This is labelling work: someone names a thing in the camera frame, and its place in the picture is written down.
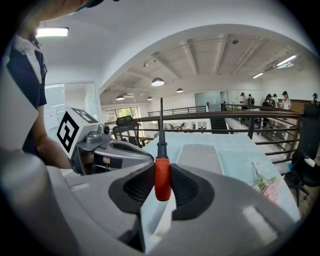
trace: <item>wooden handrail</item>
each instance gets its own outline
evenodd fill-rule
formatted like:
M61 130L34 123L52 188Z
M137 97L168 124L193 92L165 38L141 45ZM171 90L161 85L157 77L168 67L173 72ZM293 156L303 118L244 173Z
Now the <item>wooden handrail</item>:
M259 109L259 110L265 110L265 111L274 111L274 112L293 112L293 113L301 113L298 111L283 109L279 107L271 107L271 106L256 106L256 105L240 105L240 104L225 104L226 106L234 106L234 107L245 107L245 108L251 108L251 109Z
M183 120L183 119L209 119L219 118L298 118L299 112L293 111L217 111L217 112L197 112L186 114L164 115L163 120ZM160 116L147 116L133 119L134 122L151 122L160 120ZM106 125L114 125L116 121L107 122Z

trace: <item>navy blue shirt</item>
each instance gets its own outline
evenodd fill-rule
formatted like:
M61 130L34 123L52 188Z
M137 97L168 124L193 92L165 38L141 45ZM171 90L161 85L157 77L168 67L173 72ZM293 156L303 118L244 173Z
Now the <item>navy blue shirt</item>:
M23 94L27 97L30 103L38 109L38 107L47 104L46 95L45 95L45 78L47 69L44 63L44 56L39 51L34 51L35 57L39 62L42 83L39 83L37 76L29 63L29 60L26 55L23 55L21 52L17 51L13 47L11 47L11 51L9 54L10 61L7 64L7 68L20 88ZM40 156L39 152L36 148L34 138L29 132L22 150L27 153L31 153L36 156Z

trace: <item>black chair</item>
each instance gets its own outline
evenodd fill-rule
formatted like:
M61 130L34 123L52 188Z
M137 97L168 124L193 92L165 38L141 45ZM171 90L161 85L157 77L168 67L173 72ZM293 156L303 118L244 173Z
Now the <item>black chair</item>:
M113 127L112 131L116 140L126 140L139 148L143 147L139 141L139 123L134 122L131 115L119 117L115 123L117 126ZM145 144L146 139L140 139L143 141L142 144Z
M290 189L295 189L296 203L299 207L300 191L309 193L304 185L320 186L320 167L314 162L317 157L320 142L320 110L316 106L306 105L303 116L299 117L300 142L297 151L292 155L292 172L286 175L291 182Z

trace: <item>fluorescent light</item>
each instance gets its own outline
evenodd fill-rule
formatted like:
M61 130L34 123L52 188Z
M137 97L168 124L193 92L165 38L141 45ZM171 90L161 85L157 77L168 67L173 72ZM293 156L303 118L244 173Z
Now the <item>fluorescent light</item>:
M55 108L55 107L59 107L59 106L63 106L64 104L59 104L59 105L54 105L54 106L51 106L50 108Z
M69 28L67 27L43 27L38 28L36 38L43 37L66 37L68 35Z
M292 59L294 59L295 57L297 57L296 55L292 55L291 57L285 59L284 61L281 61L280 63L277 64L277 66L281 66L282 64L287 63L288 61L291 61Z
M60 84L46 85L46 86L44 86L44 89L51 89L51 88L58 88L58 87L64 87L64 84L60 83Z
M260 77L260 76L262 76L264 73L259 73L259 74L257 74L257 75L255 75L254 77L252 77L252 78L258 78L258 77Z

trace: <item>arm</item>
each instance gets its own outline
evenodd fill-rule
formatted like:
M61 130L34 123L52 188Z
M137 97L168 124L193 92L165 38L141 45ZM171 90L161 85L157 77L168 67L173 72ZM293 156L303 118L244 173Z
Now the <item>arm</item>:
M40 156L47 165L60 169L71 169L69 160L60 145L49 138L45 129L44 106L38 107L39 115L34 122L31 132Z

